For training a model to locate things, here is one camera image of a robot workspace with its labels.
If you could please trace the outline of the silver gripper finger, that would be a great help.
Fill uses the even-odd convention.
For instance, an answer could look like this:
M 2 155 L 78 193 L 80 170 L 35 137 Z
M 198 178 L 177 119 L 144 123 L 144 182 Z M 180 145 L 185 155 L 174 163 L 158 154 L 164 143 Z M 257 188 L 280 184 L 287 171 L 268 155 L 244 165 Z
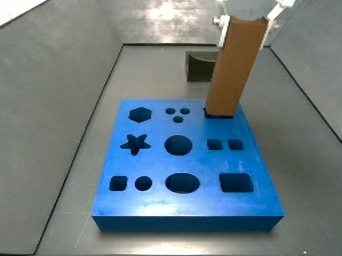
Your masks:
M 218 15 L 212 17 L 212 24 L 220 29 L 217 46 L 222 47 L 228 25 L 229 25 L 229 15 L 225 9 L 224 0 L 216 0 L 216 6 L 217 6 Z
M 271 9 L 271 11 L 268 12 L 268 14 L 265 16 L 267 29 L 265 29 L 265 32 L 264 32 L 264 36 L 263 36 L 263 39 L 261 39 L 261 43 L 260 43 L 259 49 L 263 49 L 263 46 L 264 46 L 265 41 L 267 41 L 268 34 L 269 34 L 275 24 L 276 24 L 275 19 L 277 18 L 280 13 L 287 8 L 291 8 L 293 6 L 295 1 L 296 0 L 275 0 L 276 4 L 275 4 L 273 8 Z

